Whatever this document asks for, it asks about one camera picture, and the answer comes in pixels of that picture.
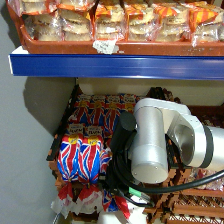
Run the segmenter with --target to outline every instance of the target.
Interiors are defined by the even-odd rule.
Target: upper shelf
[[[15,76],[224,80],[224,56],[29,54],[9,55]]]

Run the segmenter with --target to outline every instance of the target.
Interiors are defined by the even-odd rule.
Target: shelf label
[[[97,50],[98,53],[112,54],[115,50],[116,40],[96,40],[93,42],[93,48]]]

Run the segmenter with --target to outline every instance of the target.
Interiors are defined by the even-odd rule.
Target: orange tray
[[[93,41],[37,41],[27,33],[23,19],[8,5],[9,14],[16,26],[20,42],[31,54],[98,54]],[[224,56],[224,42],[204,43],[192,47],[190,42],[117,42],[120,55],[170,55],[170,56]]]

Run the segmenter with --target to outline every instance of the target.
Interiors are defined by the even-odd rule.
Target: food package
[[[95,13],[95,40],[122,40],[125,14],[119,0],[100,0]]]
[[[126,199],[117,195],[112,195],[106,190],[103,191],[103,209],[106,212],[116,212],[121,210],[127,220],[130,217]]]
[[[89,105],[89,118],[91,125],[104,125],[105,98],[103,95],[94,95],[91,97]]]
[[[76,124],[89,124],[89,104],[91,96],[80,94],[74,105],[74,112],[69,117],[68,121]]]
[[[192,171],[191,171],[191,174],[188,177],[186,182],[192,182],[194,180],[199,180],[201,178],[210,176],[210,175],[215,174],[215,173],[216,173],[215,171],[211,171],[211,170],[206,170],[206,169],[202,169],[202,168],[193,168]],[[224,185],[224,180],[223,180],[223,178],[221,178],[221,179],[212,181],[208,184],[198,186],[197,189],[223,191],[223,185]]]
[[[136,104],[136,95],[121,94],[121,113],[127,111],[133,114],[135,104]]]
[[[92,21],[89,12],[59,10],[65,41],[90,41]]]
[[[95,185],[100,173],[100,151],[103,148],[103,128],[99,126],[86,127],[80,154],[78,158],[78,180],[84,188],[76,201],[75,213],[92,214],[102,210],[102,193]]]
[[[36,15],[31,17],[33,20],[35,40],[62,41],[61,22],[57,11],[50,14]]]
[[[78,180],[79,155],[82,141],[83,130],[80,130],[80,125],[69,124],[67,132],[62,138],[57,161],[58,170],[66,184],[51,204],[51,208],[57,214],[62,213],[65,218],[76,207],[76,203],[73,202],[72,182]]]
[[[88,11],[95,5],[95,0],[59,0],[59,9]]]
[[[127,16],[127,30],[130,41],[149,41],[154,39],[156,30],[153,8],[148,7],[143,0],[125,0],[125,13]]]
[[[8,4],[18,16],[46,14],[57,9],[56,0],[8,0]]]
[[[100,172],[100,151],[103,148],[103,127],[86,127],[80,148],[78,180],[83,184],[96,184]]]
[[[201,42],[219,41],[224,10],[204,1],[184,4],[184,6],[189,8],[192,45],[195,47]]]
[[[107,95],[104,110],[105,137],[112,137],[121,111],[120,96]]]
[[[188,8],[177,3],[152,4],[152,7],[160,24],[155,41],[173,42],[190,38]]]

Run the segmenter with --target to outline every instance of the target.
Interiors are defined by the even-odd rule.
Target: black cable
[[[129,182],[122,175],[122,173],[120,173],[118,166],[117,166],[116,158],[117,158],[117,155],[114,155],[114,159],[113,159],[114,171],[115,171],[115,174],[117,175],[117,177],[120,179],[120,181],[123,184],[125,184],[137,191],[148,193],[148,194],[164,194],[164,193],[171,193],[171,192],[175,192],[175,191],[182,191],[182,190],[186,190],[189,188],[198,187],[200,185],[204,185],[204,184],[210,183],[212,181],[215,181],[217,179],[224,177],[224,170],[221,170],[213,175],[210,175],[208,177],[204,177],[202,179],[199,179],[199,180],[196,180],[196,181],[193,181],[190,183],[186,183],[186,184],[181,184],[181,185],[176,185],[176,186],[171,186],[171,187],[144,188],[144,187],[137,186],[137,185]]]

